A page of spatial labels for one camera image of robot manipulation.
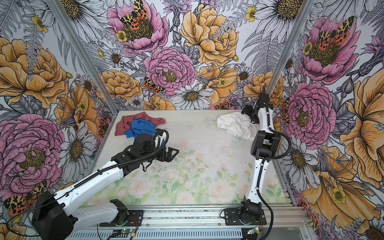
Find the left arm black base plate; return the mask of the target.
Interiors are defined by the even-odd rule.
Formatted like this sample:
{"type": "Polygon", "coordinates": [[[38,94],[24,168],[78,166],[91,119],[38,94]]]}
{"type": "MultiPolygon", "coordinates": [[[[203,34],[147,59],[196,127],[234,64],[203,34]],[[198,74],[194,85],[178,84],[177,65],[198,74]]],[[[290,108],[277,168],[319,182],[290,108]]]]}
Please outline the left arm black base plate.
{"type": "Polygon", "coordinates": [[[143,210],[127,210],[119,212],[112,222],[101,223],[101,227],[140,227],[142,225],[143,210]]]}

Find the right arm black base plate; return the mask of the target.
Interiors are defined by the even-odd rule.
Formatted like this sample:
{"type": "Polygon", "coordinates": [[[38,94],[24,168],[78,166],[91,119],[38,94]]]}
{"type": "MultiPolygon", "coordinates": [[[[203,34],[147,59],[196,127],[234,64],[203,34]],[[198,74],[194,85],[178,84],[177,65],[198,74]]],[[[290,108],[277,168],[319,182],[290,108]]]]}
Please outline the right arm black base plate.
{"type": "Polygon", "coordinates": [[[264,210],[261,210],[261,214],[259,216],[247,215],[247,214],[239,214],[239,208],[225,208],[223,212],[220,213],[220,217],[225,220],[225,224],[227,226],[261,226],[266,225],[266,215],[264,210]]]}

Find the white cloth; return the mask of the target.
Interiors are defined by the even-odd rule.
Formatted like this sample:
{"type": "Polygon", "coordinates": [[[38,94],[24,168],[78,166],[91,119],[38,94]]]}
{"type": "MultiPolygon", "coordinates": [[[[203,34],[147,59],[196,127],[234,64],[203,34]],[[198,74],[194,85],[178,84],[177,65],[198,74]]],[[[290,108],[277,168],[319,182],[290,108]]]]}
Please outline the white cloth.
{"type": "Polygon", "coordinates": [[[233,112],[221,115],[217,119],[217,127],[225,130],[231,137],[253,140],[256,137],[258,127],[251,123],[251,119],[241,112],[233,112]]]}

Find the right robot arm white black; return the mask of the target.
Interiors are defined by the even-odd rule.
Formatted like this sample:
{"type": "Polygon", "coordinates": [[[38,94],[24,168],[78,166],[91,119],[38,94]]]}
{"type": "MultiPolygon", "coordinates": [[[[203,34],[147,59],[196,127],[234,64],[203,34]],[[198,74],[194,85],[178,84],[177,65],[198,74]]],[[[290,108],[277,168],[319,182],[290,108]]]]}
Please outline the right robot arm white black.
{"type": "Polygon", "coordinates": [[[253,216],[262,224],[262,206],[265,206],[271,214],[270,225],[273,225],[274,214],[262,196],[262,187],[270,161],[278,160],[288,154],[288,152],[284,152],[280,156],[276,155],[281,139],[287,138],[287,136],[275,130],[273,112],[274,106],[270,101],[270,96],[266,94],[265,88],[253,106],[246,105],[242,109],[242,114],[249,117],[251,125],[256,127],[257,133],[251,145],[254,171],[244,201],[241,203],[240,216],[253,216]]]}

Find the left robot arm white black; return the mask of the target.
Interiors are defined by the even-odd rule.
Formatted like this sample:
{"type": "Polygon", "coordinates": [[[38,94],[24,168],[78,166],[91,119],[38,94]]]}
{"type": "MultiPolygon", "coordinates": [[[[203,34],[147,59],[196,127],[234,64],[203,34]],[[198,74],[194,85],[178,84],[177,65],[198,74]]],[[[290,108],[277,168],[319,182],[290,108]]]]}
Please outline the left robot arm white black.
{"type": "Polygon", "coordinates": [[[117,153],[100,169],[81,181],[54,194],[44,193],[36,201],[32,225],[43,240],[65,240],[72,232],[99,224],[140,225],[120,200],[110,200],[102,206],[81,208],[106,186],[123,179],[134,170],[153,161],[171,162],[179,150],[167,147],[169,133],[159,129],[153,136],[141,134],[132,145],[117,153]]]}

